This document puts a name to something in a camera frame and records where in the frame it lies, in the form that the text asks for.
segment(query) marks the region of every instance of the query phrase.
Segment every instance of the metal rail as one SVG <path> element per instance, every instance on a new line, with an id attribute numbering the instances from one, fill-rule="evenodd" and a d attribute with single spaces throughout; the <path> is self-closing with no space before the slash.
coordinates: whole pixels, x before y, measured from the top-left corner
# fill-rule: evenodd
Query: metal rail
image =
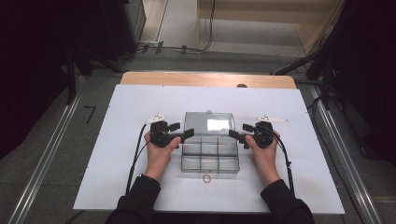
<path id="1" fill-rule="evenodd" d="M 319 90 L 317 87 L 311 86 L 311 92 L 314 98 L 319 96 Z M 373 200 L 368 192 L 367 188 L 365 187 L 361 176 L 356 168 L 352 158 L 349 155 L 347 146 L 339 133 L 337 126 L 332 118 L 332 114 L 328 111 L 325 106 L 318 102 L 318 110 L 320 112 L 321 117 L 329 131 L 329 135 L 332 139 L 334 144 L 335 150 L 337 151 L 338 157 L 341 160 L 341 163 L 344 166 L 346 171 L 346 176 L 349 179 L 349 182 L 355 192 L 356 198 L 361 206 L 361 211 L 364 214 L 366 222 L 369 224 L 380 224 L 382 220 L 375 209 L 375 205 Z"/>
<path id="2" fill-rule="evenodd" d="M 15 208 L 11 218 L 9 219 L 9 224 L 20 224 L 23 223 L 23 221 L 25 220 L 26 215 L 29 212 L 29 209 L 33 203 L 33 200 L 38 193 L 41 183 L 43 182 L 44 177 L 48 169 L 50 168 L 50 164 L 55 156 L 59 144 L 62 141 L 64 132 L 67 129 L 70 119 L 73 117 L 85 83 L 85 78 L 81 76 L 78 80 L 78 93 L 72 103 L 66 106 L 62 117 L 59 120 L 58 125 L 56 126 L 55 131 L 51 139 L 49 140 L 49 143 L 47 144 L 47 147 L 44 150 L 40 161 L 37 164 L 37 167 L 35 168 L 35 171 L 33 172 L 30 180 L 27 182 L 22 192 L 17 207 Z"/>

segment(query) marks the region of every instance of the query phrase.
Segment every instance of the white table surface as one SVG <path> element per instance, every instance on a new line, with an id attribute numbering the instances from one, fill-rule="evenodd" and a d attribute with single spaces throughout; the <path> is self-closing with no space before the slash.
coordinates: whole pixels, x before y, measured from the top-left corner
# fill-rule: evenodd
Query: white table surface
<path id="1" fill-rule="evenodd" d="M 125 193 L 137 138 L 142 125 L 155 114 L 165 115 L 168 123 L 184 127 L 187 111 L 233 113 L 237 131 L 242 124 L 254 124 L 267 115 L 288 119 L 274 122 L 292 162 L 296 197 L 313 213 L 344 214 L 329 168 L 318 143 L 299 90 L 208 88 L 118 85 L 113 93 L 90 162 L 82 180 L 74 209 L 113 210 Z M 260 197 L 264 186 L 250 161 L 250 149 L 238 144 L 240 172 L 214 176 L 204 183 L 202 175 L 181 173 L 181 146 L 172 154 L 162 180 L 156 211 L 267 213 Z M 141 154 L 134 178 L 144 173 L 147 154 Z M 283 152 L 276 155 L 280 176 L 288 183 Z"/>

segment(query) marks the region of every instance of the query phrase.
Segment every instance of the black sleeve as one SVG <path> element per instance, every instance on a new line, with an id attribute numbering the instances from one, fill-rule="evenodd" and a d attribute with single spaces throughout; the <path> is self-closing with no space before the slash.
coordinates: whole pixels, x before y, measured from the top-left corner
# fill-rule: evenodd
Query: black sleeve
<path id="1" fill-rule="evenodd" d="M 262 198 L 267 202 L 272 223 L 310 224 L 315 223 L 311 210 L 300 199 L 296 199 L 280 179 L 262 191 Z"/>
<path id="2" fill-rule="evenodd" d="M 160 190 L 160 184 L 155 180 L 137 177 L 131 191 L 120 197 L 116 210 L 108 216 L 106 223 L 151 223 Z"/>

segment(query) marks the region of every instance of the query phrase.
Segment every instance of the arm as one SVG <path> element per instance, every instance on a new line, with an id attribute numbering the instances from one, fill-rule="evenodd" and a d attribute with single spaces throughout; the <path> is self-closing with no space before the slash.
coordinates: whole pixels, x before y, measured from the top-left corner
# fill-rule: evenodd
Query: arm
<path id="1" fill-rule="evenodd" d="M 279 177 L 276 169 L 276 139 L 267 148 L 259 148 L 251 136 L 247 136 L 246 140 L 253 152 L 252 161 L 257 166 L 258 176 L 266 186 L 261 196 L 270 208 L 272 223 L 315 223 L 308 206 L 293 197 Z"/>
<path id="2" fill-rule="evenodd" d="M 145 134 L 149 142 L 149 133 Z M 156 147 L 148 143 L 148 166 L 146 172 L 137 177 L 131 191 L 119 199 L 116 210 L 107 218 L 106 223 L 151 223 L 154 204 L 160 193 L 160 181 L 171 153 L 180 143 L 177 137 L 167 147 Z"/>

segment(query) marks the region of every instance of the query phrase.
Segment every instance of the wooden board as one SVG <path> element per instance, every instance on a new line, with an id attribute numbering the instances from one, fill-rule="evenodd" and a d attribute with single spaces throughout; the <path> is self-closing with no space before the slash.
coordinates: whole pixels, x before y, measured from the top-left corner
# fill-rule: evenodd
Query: wooden board
<path id="1" fill-rule="evenodd" d="M 127 72 L 121 84 L 296 89 L 292 77 L 230 73 Z"/>

